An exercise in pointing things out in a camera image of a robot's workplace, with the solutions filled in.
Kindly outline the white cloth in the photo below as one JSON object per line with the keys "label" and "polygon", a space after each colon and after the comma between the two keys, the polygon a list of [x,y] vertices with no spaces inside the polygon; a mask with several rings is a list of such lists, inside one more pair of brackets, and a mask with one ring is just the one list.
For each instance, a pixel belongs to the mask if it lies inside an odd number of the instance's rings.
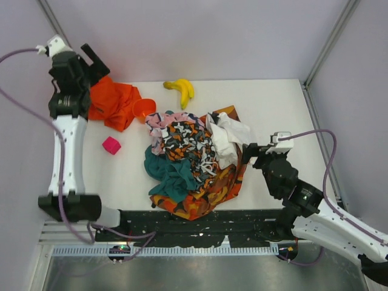
{"label": "white cloth", "polygon": [[243,144],[249,144],[254,139],[249,126],[230,118],[225,112],[208,113],[206,128],[211,134],[220,169],[237,166],[237,149],[241,150]]}

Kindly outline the orange brown camouflage cloth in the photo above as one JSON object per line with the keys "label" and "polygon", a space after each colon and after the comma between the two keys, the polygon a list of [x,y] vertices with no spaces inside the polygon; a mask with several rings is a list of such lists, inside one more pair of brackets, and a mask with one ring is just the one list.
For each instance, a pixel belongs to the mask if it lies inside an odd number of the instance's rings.
{"label": "orange brown camouflage cloth", "polygon": [[[221,112],[225,112],[230,118],[239,121],[233,106],[215,111],[215,113]],[[206,115],[198,118],[204,123],[204,128],[207,130]],[[190,191],[182,202],[174,202],[167,196],[149,195],[153,206],[164,209],[180,218],[193,221],[209,214],[217,205],[236,198],[246,171],[246,166],[241,163],[242,149],[237,149],[237,154],[238,165],[230,165],[225,169],[220,169],[218,165],[214,182],[202,192]]]}

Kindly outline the black orange patterned cloth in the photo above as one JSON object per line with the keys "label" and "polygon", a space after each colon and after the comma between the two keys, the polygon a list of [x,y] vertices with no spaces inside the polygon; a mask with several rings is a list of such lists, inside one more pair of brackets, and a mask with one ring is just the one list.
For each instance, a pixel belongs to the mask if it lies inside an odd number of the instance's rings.
{"label": "black orange patterned cloth", "polygon": [[161,147],[169,160],[189,162],[195,192],[202,192],[214,182],[218,162],[210,133],[203,126],[189,121],[172,122],[161,130]]}

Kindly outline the teal cloth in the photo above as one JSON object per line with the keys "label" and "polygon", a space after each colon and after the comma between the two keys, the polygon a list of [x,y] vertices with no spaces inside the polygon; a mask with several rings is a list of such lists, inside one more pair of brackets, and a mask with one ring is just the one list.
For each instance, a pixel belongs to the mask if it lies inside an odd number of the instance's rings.
{"label": "teal cloth", "polygon": [[196,182],[192,176],[188,161],[173,162],[162,155],[152,153],[152,144],[145,151],[144,168],[147,174],[159,181],[149,191],[149,195],[162,195],[174,202],[182,202],[190,191],[196,189]]}

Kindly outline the pink patterned cloth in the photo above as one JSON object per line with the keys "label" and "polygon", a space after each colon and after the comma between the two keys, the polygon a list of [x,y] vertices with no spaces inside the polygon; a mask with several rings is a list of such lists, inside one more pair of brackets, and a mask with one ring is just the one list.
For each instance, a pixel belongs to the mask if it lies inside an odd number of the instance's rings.
{"label": "pink patterned cloth", "polygon": [[152,137],[152,153],[154,155],[164,154],[164,150],[161,147],[162,130],[172,122],[180,121],[194,123],[202,129],[205,127],[204,123],[196,115],[187,112],[173,113],[172,111],[167,111],[165,113],[152,113],[145,118],[149,135]]}

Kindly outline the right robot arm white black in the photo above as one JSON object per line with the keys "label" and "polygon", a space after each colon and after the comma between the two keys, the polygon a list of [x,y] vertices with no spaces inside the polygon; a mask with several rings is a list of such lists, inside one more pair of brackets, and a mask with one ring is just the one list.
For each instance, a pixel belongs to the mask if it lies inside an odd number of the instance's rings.
{"label": "right robot arm white black", "polygon": [[288,150],[275,145],[244,145],[243,164],[252,158],[269,194],[282,202],[277,231],[309,240],[345,257],[372,281],[387,285],[387,234],[368,226],[313,185],[299,179],[287,161]]}

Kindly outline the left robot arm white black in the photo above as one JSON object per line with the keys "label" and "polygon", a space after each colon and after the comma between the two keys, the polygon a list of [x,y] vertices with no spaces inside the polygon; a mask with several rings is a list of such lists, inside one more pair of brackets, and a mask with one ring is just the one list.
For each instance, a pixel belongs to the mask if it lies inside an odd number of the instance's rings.
{"label": "left robot arm white black", "polygon": [[82,169],[90,89],[110,70],[88,44],[81,49],[91,64],[58,38],[39,48],[52,60],[49,74],[54,93],[48,103],[48,123],[54,127],[55,151],[48,194],[38,198],[38,206],[57,221],[117,227],[120,211],[104,206],[99,195],[86,192]]}

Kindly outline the orange plastic bowl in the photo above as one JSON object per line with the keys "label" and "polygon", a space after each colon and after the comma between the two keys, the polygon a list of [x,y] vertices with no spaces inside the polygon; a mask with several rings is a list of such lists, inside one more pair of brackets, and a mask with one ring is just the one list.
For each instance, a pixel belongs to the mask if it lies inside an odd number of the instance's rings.
{"label": "orange plastic bowl", "polygon": [[156,102],[153,99],[139,99],[135,101],[132,113],[141,123],[145,123],[146,117],[156,112]]}

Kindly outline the pink cube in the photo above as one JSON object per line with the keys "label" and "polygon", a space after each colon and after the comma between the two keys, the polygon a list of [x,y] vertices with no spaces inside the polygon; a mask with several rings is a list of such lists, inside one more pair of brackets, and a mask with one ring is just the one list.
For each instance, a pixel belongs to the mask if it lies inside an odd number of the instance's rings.
{"label": "pink cube", "polygon": [[117,154],[117,152],[121,149],[119,141],[111,136],[107,137],[107,139],[102,143],[102,146],[105,151],[111,155]]}

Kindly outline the yellow banana bunch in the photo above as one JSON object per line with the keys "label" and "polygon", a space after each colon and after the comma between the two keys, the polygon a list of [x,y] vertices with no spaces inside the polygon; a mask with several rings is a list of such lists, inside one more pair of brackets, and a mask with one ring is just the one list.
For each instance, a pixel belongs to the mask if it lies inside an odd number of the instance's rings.
{"label": "yellow banana bunch", "polygon": [[189,101],[194,98],[195,91],[187,79],[178,79],[176,81],[163,82],[163,87],[168,90],[177,90],[181,94],[180,106],[182,110],[185,110]]}

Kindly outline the left aluminium frame post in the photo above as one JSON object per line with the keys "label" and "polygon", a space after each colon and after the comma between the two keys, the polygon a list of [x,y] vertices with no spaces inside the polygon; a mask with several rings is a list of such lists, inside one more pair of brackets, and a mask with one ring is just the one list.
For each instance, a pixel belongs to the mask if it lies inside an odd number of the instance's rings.
{"label": "left aluminium frame post", "polygon": [[66,33],[64,32],[61,24],[59,23],[48,0],[36,0],[36,3],[38,4],[39,8],[41,9],[43,15],[45,16],[47,22],[49,23],[50,27],[55,32],[55,34],[61,36],[62,39],[65,41],[65,43],[67,45],[70,45],[69,39]]}

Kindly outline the aluminium frame post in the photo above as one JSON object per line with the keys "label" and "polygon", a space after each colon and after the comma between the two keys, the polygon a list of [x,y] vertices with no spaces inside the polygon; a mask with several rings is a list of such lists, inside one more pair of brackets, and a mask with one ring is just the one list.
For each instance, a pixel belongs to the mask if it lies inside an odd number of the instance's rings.
{"label": "aluminium frame post", "polygon": [[312,69],[305,81],[302,82],[303,87],[307,90],[312,82],[315,80],[317,74],[321,70],[326,59],[329,57],[334,46],[338,42],[352,15],[360,4],[360,0],[348,0],[342,9],[338,19],[336,20],[333,28],[330,31],[328,38],[326,39],[321,51],[318,54],[316,61],[313,64]]}
{"label": "aluminium frame post", "polygon": [[61,36],[62,39],[65,41],[65,43],[67,45],[70,45],[69,39],[66,33],[64,32],[61,24],[59,23],[48,0],[36,0],[36,3],[38,4],[39,8],[41,9],[43,15],[45,16],[47,22],[49,23],[50,27],[55,32],[55,34]]}

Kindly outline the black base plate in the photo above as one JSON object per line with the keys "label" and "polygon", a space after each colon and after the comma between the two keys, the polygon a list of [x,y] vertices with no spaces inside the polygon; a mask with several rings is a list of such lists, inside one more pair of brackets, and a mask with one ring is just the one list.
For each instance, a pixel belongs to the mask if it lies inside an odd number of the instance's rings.
{"label": "black base plate", "polygon": [[155,237],[148,247],[219,247],[228,238],[232,247],[261,247],[270,242],[294,240],[285,210],[217,210],[194,221],[166,211],[123,211],[113,232],[97,229],[98,242],[129,240],[142,246],[146,234]]}

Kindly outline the right aluminium frame post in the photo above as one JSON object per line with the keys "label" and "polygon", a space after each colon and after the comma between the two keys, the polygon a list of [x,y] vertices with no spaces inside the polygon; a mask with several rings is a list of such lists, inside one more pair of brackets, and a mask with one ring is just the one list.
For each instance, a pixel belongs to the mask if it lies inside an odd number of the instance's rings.
{"label": "right aluminium frame post", "polygon": [[321,51],[318,54],[316,61],[313,64],[312,69],[305,81],[302,82],[303,87],[307,90],[312,82],[315,80],[317,74],[321,70],[326,59],[329,57],[334,46],[338,42],[352,15],[360,4],[360,0],[348,0],[342,9],[338,19],[336,20],[333,28],[330,31],[328,38],[326,39]]}

